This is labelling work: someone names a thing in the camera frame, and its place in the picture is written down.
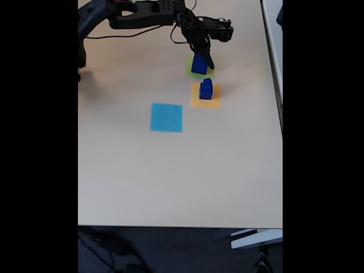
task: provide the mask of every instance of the sticky note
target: sticky note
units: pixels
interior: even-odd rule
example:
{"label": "sticky note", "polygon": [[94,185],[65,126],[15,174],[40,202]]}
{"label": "sticky note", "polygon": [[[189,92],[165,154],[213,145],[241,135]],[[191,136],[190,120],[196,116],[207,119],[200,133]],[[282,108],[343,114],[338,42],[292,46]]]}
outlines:
{"label": "sticky note", "polygon": [[206,75],[192,73],[192,63],[193,63],[193,56],[187,55],[186,56],[186,78],[214,78],[214,70],[211,68],[207,68]]}
{"label": "sticky note", "polygon": [[182,105],[152,104],[152,131],[182,132]]}
{"label": "sticky note", "polygon": [[211,100],[200,100],[200,82],[191,83],[190,106],[192,108],[220,109],[220,86],[213,84]]}

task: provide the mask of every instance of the blue cube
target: blue cube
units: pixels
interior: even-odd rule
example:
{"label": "blue cube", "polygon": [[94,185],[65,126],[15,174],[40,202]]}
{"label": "blue cube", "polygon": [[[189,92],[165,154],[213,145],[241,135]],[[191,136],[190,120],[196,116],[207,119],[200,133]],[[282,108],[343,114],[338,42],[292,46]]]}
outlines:
{"label": "blue cube", "polygon": [[208,65],[200,54],[195,54],[192,62],[192,73],[206,75]]}
{"label": "blue cube", "polygon": [[211,100],[212,98],[212,80],[204,79],[200,85],[200,100]]}

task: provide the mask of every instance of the table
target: table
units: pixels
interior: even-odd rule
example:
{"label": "table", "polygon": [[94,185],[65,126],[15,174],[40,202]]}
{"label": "table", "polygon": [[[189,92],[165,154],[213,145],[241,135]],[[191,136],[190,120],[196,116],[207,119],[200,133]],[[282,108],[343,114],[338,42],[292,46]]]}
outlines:
{"label": "table", "polygon": [[[85,40],[79,225],[282,228],[283,139],[260,2],[197,0],[194,13],[235,28],[230,42],[212,41],[220,110],[190,108],[192,51],[170,41],[172,27]],[[105,21],[90,36],[136,32]],[[183,133],[151,131],[152,103],[182,105]]]}

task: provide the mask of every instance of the black cable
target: black cable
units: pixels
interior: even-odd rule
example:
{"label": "black cable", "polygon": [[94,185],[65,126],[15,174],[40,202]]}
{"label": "black cable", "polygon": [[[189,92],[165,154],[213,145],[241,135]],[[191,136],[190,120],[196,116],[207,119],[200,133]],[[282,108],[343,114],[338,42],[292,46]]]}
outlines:
{"label": "black cable", "polygon": [[78,238],[79,238],[79,240],[80,240],[80,242],[89,250],[89,251],[91,251],[100,261],[102,261],[104,264],[106,264],[107,266],[108,266],[108,268],[110,268],[112,271],[115,271],[115,269],[107,262],[107,261],[105,261],[104,259],[102,259],[101,257],[100,257],[100,255],[98,255],[97,254],[97,252],[96,251],[94,251],[90,246],[88,246],[85,242],[84,242],[84,240],[82,240],[81,239],[81,237],[80,237],[80,235],[78,235]]}
{"label": "black cable", "polygon": [[143,33],[146,33],[148,31],[151,31],[151,30],[156,30],[157,28],[160,28],[162,26],[157,26],[157,27],[153,27],[153,28],[150,28],[148,30],[144,30],[142,32],[139,32],[137,34],[133,34],[133,35],[130,35],[130,36],[119,36],[119,35],[116,35],[116,36],[102,36],[102,37],[86,37],[87,39],[104,39],[104,38],[132,38],[132,37],[136,37],[140,34],[143,34]]}
{"label": "black cable", "polygon": [[[191,14],[191,12],[195,9],[195,7],[197,6],[197,0],[195,0],[195,5],[193,6],[193,8],[188,12],[188,14],[187,14],[187,17]],[[171,38],[171,40],[172,40],[172,42],[174,42],[175,44],[187,44],[188,42],[176,42],[176,41],[174,41],[173,40],[173,38],[172,38],[172,34],[173,34],[173,32],[174,32],[174,30],[175,30],[175,28],[177,27],[177,23],[175,24],[175,26],[173,27],[173,29],[172,29],[172,31],[171,31],[171,33],[170,33],[170,35],[169,35],[169,38]]]}
{"label": "black cable", "polygon": [[190,15],[190,13],[195,9],[195,7],[197,6],[197,0],[195,0],[195,5],[193,6],[193,8],[188,12],[187,17]]}

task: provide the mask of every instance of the floor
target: floor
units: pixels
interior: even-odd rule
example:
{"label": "floor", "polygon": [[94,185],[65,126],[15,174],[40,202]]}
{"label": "floor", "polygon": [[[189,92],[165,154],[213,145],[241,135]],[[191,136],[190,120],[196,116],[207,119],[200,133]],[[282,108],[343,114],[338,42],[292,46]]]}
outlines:
{"label": "floor", "polygon": [[[232,250],[230,229],[163,227],[97,227],[128,240],[153,273],[254,273],[259,249]],[[109,253],[82,236],[104,260]],[[282,243],[267,246],[274,273],[282,273]],[[133,257],[115,257],[115,268],[123,269]],[[79,273],[107,273],[110,269],[78,240]]]}

